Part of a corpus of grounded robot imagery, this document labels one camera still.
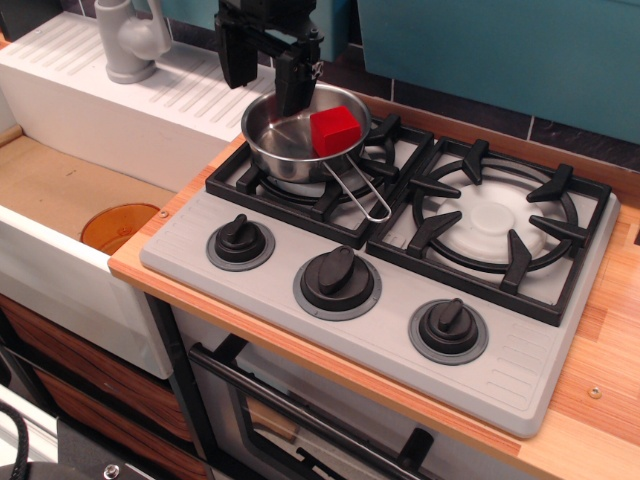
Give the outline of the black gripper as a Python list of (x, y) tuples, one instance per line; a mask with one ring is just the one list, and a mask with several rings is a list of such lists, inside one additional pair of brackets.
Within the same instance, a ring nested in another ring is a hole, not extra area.
[(223, 76), (231, 89), (257, 78), (258, 54), (275, 60), (280, 116), (309, 107), (321, 74), (324, 36), (311, 20), (314, 1), (220, 1), (215, 32)]

